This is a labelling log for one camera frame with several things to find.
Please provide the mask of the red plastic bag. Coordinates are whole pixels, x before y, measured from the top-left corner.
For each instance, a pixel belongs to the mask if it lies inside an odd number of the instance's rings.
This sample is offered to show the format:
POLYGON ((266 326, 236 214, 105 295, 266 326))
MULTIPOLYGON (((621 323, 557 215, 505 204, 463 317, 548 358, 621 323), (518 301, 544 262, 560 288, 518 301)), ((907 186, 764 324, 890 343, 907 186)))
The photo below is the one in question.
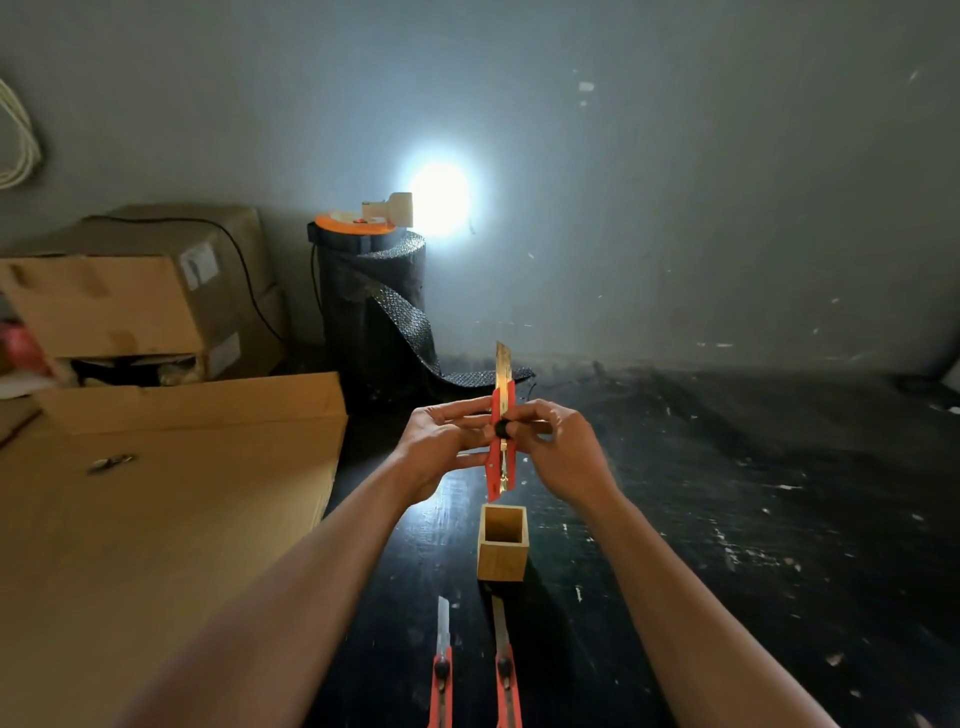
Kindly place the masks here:
POLYGON ((0 377, 22 371, 53 379, 46 357, 27 326, 14 320, 0 320, 0 377))

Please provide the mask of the flat cardboard sheet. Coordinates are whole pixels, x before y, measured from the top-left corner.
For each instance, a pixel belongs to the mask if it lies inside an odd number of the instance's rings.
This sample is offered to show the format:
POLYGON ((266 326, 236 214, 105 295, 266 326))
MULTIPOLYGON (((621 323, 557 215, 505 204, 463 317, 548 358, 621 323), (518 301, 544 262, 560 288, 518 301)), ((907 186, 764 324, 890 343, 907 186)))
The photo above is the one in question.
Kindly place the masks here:
POLYGON ((318 524, 346 424, 332 371, 0 401, 0 728, 111 724, 318 524))

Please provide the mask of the black foam mat roll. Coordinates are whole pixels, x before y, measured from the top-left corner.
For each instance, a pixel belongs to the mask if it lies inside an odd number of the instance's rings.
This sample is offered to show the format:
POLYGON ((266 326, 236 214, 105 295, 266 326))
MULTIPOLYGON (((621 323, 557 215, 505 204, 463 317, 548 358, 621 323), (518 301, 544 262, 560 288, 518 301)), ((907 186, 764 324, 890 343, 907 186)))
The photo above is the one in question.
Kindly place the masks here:
POLYGON ((425 311, 426 239, 307 224, 325 346, 355 405, 492 394, 494 370, 443 373, 425 311))

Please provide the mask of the person's right hand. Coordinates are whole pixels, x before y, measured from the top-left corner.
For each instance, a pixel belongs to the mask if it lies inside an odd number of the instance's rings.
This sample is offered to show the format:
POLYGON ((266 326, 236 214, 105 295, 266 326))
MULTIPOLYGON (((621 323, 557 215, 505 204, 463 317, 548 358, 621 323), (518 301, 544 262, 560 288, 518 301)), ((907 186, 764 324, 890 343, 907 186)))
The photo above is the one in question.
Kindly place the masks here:
POLYGON ((623 500, 594 429, 577 410, 554 405, 554 423, 507 422, 507 432, 555 497, 591 516, 623 500))

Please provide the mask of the person's right forearm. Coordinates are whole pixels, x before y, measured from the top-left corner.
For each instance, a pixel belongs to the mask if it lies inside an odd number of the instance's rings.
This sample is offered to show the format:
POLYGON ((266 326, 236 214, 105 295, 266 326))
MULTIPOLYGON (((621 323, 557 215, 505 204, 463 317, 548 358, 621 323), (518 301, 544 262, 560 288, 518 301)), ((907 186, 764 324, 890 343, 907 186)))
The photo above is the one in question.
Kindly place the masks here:
POLYGON ((574 503, 679 728, 839 728, 615 487, 574 503))

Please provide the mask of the white lamp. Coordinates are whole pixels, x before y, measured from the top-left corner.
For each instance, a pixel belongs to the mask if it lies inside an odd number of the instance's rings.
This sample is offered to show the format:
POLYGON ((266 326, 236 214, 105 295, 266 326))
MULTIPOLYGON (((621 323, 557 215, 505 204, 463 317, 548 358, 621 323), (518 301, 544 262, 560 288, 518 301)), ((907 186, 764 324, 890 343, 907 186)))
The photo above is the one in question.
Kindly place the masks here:
POLYGON ((413 194, 393 192, 386 200, 363 201, 361 218, 368 224, 412 228, 415 224, 413 194))

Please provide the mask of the red utility knife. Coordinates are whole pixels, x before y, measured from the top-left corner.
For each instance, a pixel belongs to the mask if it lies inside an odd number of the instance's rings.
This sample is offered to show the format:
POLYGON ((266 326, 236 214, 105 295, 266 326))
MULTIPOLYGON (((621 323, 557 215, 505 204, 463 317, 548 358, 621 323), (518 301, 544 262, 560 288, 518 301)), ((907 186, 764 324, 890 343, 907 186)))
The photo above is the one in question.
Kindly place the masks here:
POLYGON ((450 601, 438 597, 436 653, 431 665, 429 718, 426 728, 452 728, 453 661, 450 634, 450 601))
POLYGON ((497 595, 491 597, 491 612, 496 647, 496 728, 523 728, 516 663, 507 627, 505 605, 497 595))
POLYGON ((485 475, 487 501, 493 503, 516 486, 517 446, 507 432, 506 413, 517 402, 516 382, 513 376, 512 354, 508 346, 498 341, 495 351, 495 387, 491 396, 490 420, 494 428, 486 456, 485 475))

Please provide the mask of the person's left forearm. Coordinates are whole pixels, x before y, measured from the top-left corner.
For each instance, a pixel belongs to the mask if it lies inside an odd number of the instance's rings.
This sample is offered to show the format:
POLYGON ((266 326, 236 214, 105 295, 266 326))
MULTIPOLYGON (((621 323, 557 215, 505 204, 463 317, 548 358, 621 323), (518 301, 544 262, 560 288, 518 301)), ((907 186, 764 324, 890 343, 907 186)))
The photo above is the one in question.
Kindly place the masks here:
POLYGON ((116 728, 300 728, 417 486, 388 457, 217 613, 116 728))

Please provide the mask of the orange tape reel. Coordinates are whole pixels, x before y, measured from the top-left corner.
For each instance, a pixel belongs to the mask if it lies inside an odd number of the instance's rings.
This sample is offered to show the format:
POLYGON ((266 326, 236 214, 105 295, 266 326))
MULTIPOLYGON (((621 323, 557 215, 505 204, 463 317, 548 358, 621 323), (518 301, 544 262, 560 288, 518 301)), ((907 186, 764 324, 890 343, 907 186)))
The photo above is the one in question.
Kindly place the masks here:
POLYGON ((397 229, 385 218, 364 218, 342 210, 318 214, 313 223, 325 232, 353 237, 386 236, 397 229))

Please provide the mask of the person's left hand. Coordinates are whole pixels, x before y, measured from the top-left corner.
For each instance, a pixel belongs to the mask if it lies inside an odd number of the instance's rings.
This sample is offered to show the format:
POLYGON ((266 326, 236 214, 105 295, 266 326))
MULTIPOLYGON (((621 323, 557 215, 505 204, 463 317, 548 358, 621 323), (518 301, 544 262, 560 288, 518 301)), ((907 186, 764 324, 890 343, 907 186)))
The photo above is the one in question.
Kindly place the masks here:
POLYGON ((438 425, 427 407, 414 409, 388 462, 390 482, 404 507, 429 499, 445 475, 485 465, 493 424, 438 425))

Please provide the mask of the small wooden square box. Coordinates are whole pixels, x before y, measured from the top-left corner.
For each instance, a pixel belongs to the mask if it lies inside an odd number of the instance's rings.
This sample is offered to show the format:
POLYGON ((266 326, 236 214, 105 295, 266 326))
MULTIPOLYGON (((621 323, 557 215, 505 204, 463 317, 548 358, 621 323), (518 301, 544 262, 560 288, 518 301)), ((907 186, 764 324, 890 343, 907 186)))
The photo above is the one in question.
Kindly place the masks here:
POLYGON ((485 503, 477 540, 476 577, 479 581, 521 583, 530 550, 526 508, 485 503))

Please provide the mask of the brown cardboard box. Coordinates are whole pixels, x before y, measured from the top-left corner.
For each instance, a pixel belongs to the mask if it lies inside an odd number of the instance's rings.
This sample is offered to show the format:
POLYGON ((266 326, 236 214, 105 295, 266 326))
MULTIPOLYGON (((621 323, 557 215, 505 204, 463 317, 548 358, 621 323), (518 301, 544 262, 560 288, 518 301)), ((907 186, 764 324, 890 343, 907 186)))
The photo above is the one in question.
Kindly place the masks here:
POLYGON ((269 375, 288 322, 258 211, 129 204, 0 251, 0 291, 45 358, 198 358, 207 380, 269 375))

